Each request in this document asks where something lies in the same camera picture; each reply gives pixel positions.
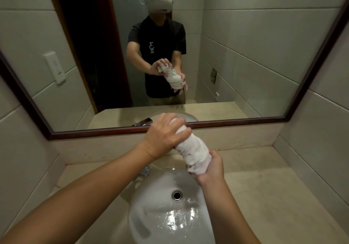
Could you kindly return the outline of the dark wood framed mirror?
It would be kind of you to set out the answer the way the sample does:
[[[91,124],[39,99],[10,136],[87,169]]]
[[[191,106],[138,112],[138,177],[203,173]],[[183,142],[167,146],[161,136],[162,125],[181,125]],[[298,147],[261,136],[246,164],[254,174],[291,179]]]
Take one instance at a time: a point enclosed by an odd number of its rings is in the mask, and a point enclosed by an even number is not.
[[[49,140],[290,120],[349,0],[0,0],[0,78]]]

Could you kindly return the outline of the person's right hand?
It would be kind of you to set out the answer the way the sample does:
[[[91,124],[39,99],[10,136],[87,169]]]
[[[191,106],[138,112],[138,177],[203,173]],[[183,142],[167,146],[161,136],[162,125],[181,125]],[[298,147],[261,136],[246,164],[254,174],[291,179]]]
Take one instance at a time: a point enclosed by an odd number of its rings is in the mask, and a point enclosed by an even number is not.
[[[208,165],[207,171],[204,174],[196,175],[190,173],[196,182],[202,187],[210,187],[222,183],[224,180],[223,159],[220,158],[220,168],[210,168]]]

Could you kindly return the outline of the white ceramic sink basin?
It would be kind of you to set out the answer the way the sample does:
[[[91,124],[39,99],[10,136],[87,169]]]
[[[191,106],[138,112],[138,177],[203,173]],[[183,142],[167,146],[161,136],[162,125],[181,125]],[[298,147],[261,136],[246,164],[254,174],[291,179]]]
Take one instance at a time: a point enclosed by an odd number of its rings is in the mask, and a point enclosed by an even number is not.
[[[183,193],[180,202],[172,200],[175,190]],[[137,244],[215,244],[202,189],[185,169],[145,178],[131,198],[128,220]]]

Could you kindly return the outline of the person's left hand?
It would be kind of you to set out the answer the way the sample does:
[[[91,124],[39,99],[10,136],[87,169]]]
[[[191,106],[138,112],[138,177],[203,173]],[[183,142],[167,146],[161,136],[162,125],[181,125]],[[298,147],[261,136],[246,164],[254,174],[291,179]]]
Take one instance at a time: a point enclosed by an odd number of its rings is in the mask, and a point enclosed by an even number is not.
[[[160,114],[148,129],[141,147],[144,152],[152,159],[156,160],[172,150],[173,142],[169,131],[169,115],[174,113]]]

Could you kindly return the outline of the white wrung cloth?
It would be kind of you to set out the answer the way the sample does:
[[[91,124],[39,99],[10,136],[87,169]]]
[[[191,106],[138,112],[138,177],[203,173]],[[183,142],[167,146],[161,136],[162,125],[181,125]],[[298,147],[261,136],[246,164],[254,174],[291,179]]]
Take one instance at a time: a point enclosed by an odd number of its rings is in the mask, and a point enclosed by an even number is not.
[[[206,173],[212,156],[202,139],[191,133],[185,141],[174,146],[174,150],[181,154],[190,174],[198,176]]]

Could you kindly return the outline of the person's left forearm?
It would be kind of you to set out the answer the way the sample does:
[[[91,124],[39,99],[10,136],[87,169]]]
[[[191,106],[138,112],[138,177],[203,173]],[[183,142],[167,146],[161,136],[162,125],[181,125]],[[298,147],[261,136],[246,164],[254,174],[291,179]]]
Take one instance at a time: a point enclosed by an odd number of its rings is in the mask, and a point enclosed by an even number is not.
[[[6,233],[0,244],[74,244],[153,161],[144,144],[137,145],[56,192]]]

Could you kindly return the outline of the person's right forearm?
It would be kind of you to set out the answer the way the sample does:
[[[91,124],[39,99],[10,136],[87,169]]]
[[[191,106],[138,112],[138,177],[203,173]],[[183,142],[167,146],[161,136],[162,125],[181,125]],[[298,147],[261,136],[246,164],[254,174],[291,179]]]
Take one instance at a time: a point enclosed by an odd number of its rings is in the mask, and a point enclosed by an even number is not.
[[[235,201],[223,177],[200,175],[216,244],[261,244]]]

